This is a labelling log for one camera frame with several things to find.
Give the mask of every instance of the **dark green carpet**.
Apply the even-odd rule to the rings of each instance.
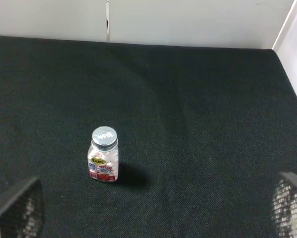
[[[116,184],[88,177],[101,125]],[[297,174],[297,98],[271,50],[0,37],[0,193],[39,176],[44,238],[275,237]]]

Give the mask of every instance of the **bottle cap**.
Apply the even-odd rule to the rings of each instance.
[[[118,145],[117,132],[108,126],[98,127],[92,133],[92,144],[99,151],[111,151]]]

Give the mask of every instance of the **white candy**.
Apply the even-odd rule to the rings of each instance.
[[[106,156],[108,156],[108,157],[113,157],[113,156],[116,156],[116,155],[118,155],[118,151],[117,150],[112,150],[112,151],[110,151],[110,152],[108,152],[106,154]]]
[[[118,156],[114,156],[114,157],[111,158],[111,161],[115,162],[115,163],[118,162],[118,160],[119,160]]]
[[[92,150],[90,152],[90,154],[88,155],[88,159],[91,159],[91,158],[94,158],[96,156],[96,154],[98,154],[98,151],[97,150]]]
[[[111,166],[112,166],[112,168],[115,170],[115,169],[118,168],[118,163],[113,163],[113,162],[111,162]]]
[[[111,162],[111,157],[108,155],[102,155],[102,159],[105,160],[105,162]]]

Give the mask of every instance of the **bottle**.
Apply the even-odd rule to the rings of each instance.
[[[88,151],[89,175],[103,182],[115,182],[119,175],[119,149],[117,132],[108,127],[98,127],[92,133]]]

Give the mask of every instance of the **mesh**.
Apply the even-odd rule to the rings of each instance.
[[[0,238],[37,238],[44,225],[42,187],[22,182],[0,197]]]
[[[297,187],[280,179],[273,196],[272,220],[281,238],[297,238]]]

